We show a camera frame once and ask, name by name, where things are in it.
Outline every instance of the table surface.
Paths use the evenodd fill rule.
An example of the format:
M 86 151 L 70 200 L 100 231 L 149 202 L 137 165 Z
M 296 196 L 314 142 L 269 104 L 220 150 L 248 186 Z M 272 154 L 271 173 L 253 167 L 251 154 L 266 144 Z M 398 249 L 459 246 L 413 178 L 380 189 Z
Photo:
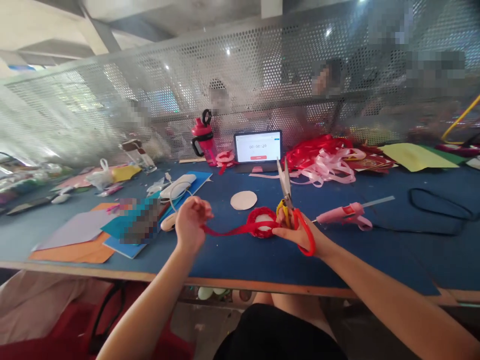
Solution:
M 237 174 L 204 162 L 163 163 L 149 176 L 141 173 L 125 188 L 109 197 L 95 196 L 95 189 L 75 194 L 68 202 L 33 209 L 16 216 L 0 216 L 0 267 L 61 272 L 104 278 L 151 281 L 176 245 L 174 232 L 160 232 L 135 259 L 115 253 L 103 264 L 76 264 L 28 260 L 31 249 L 79 212 L 89 211 L 113 199 L 143 198 L 146 189 L 168 171 L 173 179 L 188 171 L 212 172 L 196 195 L 208 200 L 215 218 L 208 225 L 226 232 L 245 224 L 249 210 L 237 211 L 230 198 L 239 191 L 257 194 L 256 207 L 276 209 L 282 198 L 280 182 Z M 330 181 L 321 188 L 292 185 L 293 203 L 311 219 L 330 209 L 354 202 L 372 201 L 394 195 L 395 200 L 365 209 L 372 223 L 395 229 L 451 232 L 459 220 L 428 214 L 408 202 L 408 190 L 423 188 L 480 212 L 480 171 L 469 167 L 409 173 L 395 168 L 386 176 L 360 173 L 356 182 Z M 45 196 L 51 187 L 17 199 L 17 203 Z M 436 210 L 458 214 L 451 204 L 422 197 Z M 363 232 L 353 224 L 329 224 L 322 228 L 333 241 L 375 268 L 442 304 L 480 301 L 480 222 L 467 223 L 458 236 L 392 232 L 380 229 Z M 208 236 L 187 281 L 191 285 L 256 291 L 354 297 L 346 284 L 320 259 L 305 257 L 295 244 L 272 237 L 258 239 L 249 234 Z

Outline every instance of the hot glue gun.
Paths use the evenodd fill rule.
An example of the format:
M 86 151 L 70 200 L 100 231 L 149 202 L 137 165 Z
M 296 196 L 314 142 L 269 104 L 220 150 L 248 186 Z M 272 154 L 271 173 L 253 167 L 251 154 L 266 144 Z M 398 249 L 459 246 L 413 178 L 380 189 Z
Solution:
M 312 222 L 318 222 L 319 224 L 329 224 L 329 223 L 354 223 L 357 224 L 360 230 L 368 231 L 372 230 L 373 226 L 370 220 L 364 218 L 362 215 L 365 214 L 364 208 L 368 208 L 372 205 L 377 205 L 385 203 L 390 200 L 394 200 L 394 196 L 384 197 L 379 200 L 366 202 L 360 204 L 359 202 L 351 203 L 348 206 L 340 206 L 334 208 L 333 210 L 324 212 L 316 217 Z

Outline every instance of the table edge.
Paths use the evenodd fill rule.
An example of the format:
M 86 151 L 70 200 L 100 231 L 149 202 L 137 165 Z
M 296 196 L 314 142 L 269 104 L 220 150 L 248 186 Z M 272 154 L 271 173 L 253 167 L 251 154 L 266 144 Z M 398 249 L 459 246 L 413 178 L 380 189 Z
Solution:
M 59 264 L 45 264 L 38 262 L 22 262 L 22 261 L 0 261 L 0 268 L 16 269 L 16 270 L 30 270 L 46 273 L 68 274 L 77 276 L 88 276 L 105 279 L 118 280 L 132 280 L 151 282 L 156 273 L 139 272 L 139 271 L 119 271 L 108 270 L 93 267 L 79 267 Z M 282 284 L 276 282 L 264 281 L 250 281 L 250 280 L 235 280 L 235 279 L 217 279 L 206 277 L 188 277 L 185 281 L 188 286 L 205 286 L 209 288 L 226 288 L 237 290 L 252 290 L 257 292 L 267 293 L 284 293 L 284 294 L 300 294 L 300 295 L 315 295 L 324 297 L 358 299 L 353 290 L 349 288 L 338 287 L 320 287 L 320 286 L 304 286 L 294 284 Z M 440 295 L 426 296 L 429 300 L 438 305 L 458 306 L 456 296 L 460 290 L 446 290 L 438 288 Z M 480 302 L 480 291 L 462 291 L 462 299 L 468 297 L 468 293 L 476 293 L 477 299 Z

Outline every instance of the plastic bag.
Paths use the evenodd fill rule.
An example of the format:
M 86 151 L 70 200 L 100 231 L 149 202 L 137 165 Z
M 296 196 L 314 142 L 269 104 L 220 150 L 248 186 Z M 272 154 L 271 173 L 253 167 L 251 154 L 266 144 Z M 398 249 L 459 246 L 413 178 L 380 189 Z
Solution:
M 156 192 L 162 191 L 164 188 L 166 188 L 165 185 L 167 184 L 165 184 L 165 176 L 163 176 L 160 180 L 154 182 L 153 185 L 146 190 L 147 191 L 146 196 L 149 197 L 155 194 Z
M 95 171 L 88 175 L 85 179 L 96 187 L 98 190 L 103 191 L 106 187 L 114 182 L 112 172 L 109 170 L 109 163 L 105 159 L 100 159 L 100 165 L 102 171 Z

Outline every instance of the tablet screen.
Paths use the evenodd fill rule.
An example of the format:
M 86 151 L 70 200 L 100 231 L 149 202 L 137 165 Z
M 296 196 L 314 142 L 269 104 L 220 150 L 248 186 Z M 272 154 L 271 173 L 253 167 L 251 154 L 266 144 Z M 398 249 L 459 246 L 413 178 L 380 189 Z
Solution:
M 239 163 L 274 161 L 282 157 L 280 131 L 237 135 L 235 141 Z

